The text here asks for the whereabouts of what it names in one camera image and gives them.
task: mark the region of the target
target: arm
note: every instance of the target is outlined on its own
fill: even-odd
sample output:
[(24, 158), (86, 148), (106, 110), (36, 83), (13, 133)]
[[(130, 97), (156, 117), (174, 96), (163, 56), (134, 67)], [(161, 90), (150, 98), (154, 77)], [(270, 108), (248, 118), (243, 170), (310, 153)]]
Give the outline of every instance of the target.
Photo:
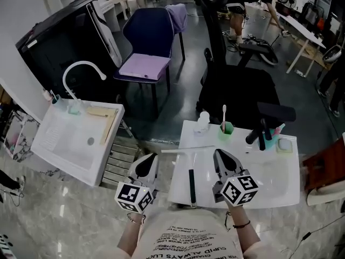
[[(249, 222), (249, 219), (242, 206), (233, 207), (227, 204), (229, 212), (235, 226), (242, 226)], [(244, 228), (237, 228), (238, 240), (241, 245), (242, 253), (244, 253), (250, 246), (256, 242), (260, 242), (258, 234), (255, 232), (251, 224), (246, 225)]]
[(275, 13), (275, 10), (272, 6), (271, 3), (266, 3), (267, 7), (268, 7), (268, 11), (270, 12), (272, 18), (274, 19), (274, 21), (276, 22), (276, 24), (278, 25), (279, 28), (281, 28), (282, 30), (284, 29), (284, 27), (282, 25), (280, 25), (279, 21), (278, 21), (278, 16)]
[(134, 222), (128, 220), (120, 238), (118, 248), (125, 251), (129, 256), (132, 256), (136, 249), (136, 243), (138, 242), (142, 215), (132, 213), (130, 217)]

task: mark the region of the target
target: white t-shirt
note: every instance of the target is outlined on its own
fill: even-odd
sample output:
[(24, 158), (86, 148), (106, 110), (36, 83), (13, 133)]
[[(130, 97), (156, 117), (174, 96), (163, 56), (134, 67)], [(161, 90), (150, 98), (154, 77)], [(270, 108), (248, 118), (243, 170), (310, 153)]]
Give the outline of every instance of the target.
[[(262, 242), (243, 254), (245, 259), (280, 259), (281, 254)], [(116, 259), (130, 259), (117, 249)], [(242, 258), (218, 217), (210, 211), (182, 210), (151, 215), (145, 221), (132, 259)]]

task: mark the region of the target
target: sink drain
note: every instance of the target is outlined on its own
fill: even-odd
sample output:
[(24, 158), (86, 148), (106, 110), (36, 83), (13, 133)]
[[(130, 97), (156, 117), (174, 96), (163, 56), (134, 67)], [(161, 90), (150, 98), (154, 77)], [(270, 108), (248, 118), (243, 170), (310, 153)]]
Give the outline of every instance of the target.
[(89, 146), (93, 145), (94, 143), (95, 143), (95, 140), (94, 140), (93, 137), (90, 137), (89, 139), (87, 139), (87, 144), (88, 144)]

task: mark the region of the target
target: bracelet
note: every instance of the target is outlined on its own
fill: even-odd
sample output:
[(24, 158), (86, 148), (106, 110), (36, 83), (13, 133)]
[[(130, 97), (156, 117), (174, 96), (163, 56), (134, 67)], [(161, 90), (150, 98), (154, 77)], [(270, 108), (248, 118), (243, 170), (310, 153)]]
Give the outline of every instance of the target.
[(248, 224), (250, 224), (250, 221), (242, 226), (233, 226), (234, 228), (244, 228), (245, 226), (247, 226)]
[(135, 222), (131, 217), (130, 217), (130, 213), (127, 214), (127, 218), (130, 220), (130, 222), (138, 224), (139, 226), (141, 226), (141, 223), (137, 223)]

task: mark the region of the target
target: sink basin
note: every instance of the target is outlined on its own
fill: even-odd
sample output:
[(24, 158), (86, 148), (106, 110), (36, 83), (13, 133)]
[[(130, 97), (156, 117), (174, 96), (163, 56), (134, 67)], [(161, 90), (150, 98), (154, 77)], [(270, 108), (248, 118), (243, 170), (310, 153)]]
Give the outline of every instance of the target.
[(99, 185), (125, 109), (122, 105), (84, 101), (87, 106), (118, 110), (105, 144), (100, 145), (105, 117), (72, 115), (52, 105), (39, 127), (31, 150), (50, 164), (91, 185)]
[[(281, 135), (281, 138), (292, 142), (293, 153), (277, 153), (275, 147), (260, 151), (258, 143), (248, 145), (245, 142), (249, 130), (235, 128), (232, 135), (225, 141), (219, 140), (219, 126), (210, 125), (203, 136), (195, 135), (195, 122), (183, 123), (179, 148), (215, 146), (197, 152), (193, 157), (197, 205), (211, 208), (226, 208), (225, 202), (215, 203), (212, 187), (218, 181), (213, 163), (213, 153), (216, 148), (230, 152), (248, 169), (259, 186), (255, 198), (244, 205), (246, 208), (272, 208), (299, 203), (300, 174), (296, 137)], [(175, 170), (169, 191), (171, 202), (189, 204), (187, 156), (177, 156)]]

